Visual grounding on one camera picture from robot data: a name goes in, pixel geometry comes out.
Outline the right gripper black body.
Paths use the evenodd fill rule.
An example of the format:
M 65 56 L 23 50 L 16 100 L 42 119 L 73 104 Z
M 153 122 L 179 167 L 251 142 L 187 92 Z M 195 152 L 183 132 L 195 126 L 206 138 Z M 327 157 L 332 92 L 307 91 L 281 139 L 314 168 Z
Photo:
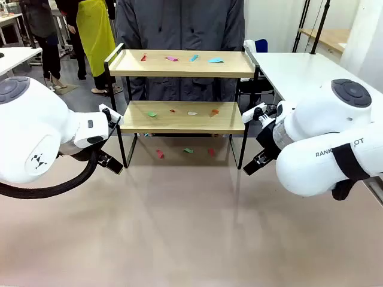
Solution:
M 275 120 L 272 120 L 267 126 L 264 126 L 256 137 L 258 143 L 263 147 L 257 156 L 265 159 L 277 159 L 281 149 L 276 145 L 273 139 L 273 129 Z

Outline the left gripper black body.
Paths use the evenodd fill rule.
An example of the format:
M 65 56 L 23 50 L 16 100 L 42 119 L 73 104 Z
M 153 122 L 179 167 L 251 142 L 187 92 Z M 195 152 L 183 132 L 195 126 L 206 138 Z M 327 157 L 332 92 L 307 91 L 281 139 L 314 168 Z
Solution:
M 79 148 L 73 142 L 61 144 L 59 147 L 59 156 L 68 155 L 77 161 L 89 161 L 93 151 L 99 151 L 103 147 L 103 142 L 98 142 L 86 148 Z

